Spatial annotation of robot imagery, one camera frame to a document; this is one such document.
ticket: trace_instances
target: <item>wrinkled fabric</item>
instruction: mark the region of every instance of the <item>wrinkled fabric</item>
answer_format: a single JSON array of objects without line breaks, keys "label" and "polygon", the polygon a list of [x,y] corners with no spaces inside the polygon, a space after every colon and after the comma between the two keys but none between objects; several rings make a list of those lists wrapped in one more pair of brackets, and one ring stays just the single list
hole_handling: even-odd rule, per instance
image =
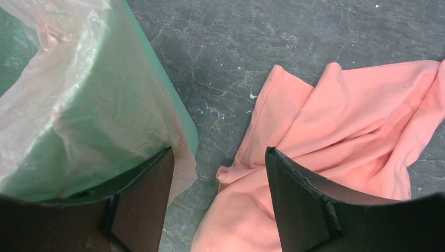
[{"label": "wrinkled fabric", "polygon": [[233,165],[195,234],[193,252],[279,252],[265,169],[266,147],[341,185],[410,199],[407,166],[445,112],[445,65],[416,61],[342,70],[316,88],[275,66],[259,94]]}]

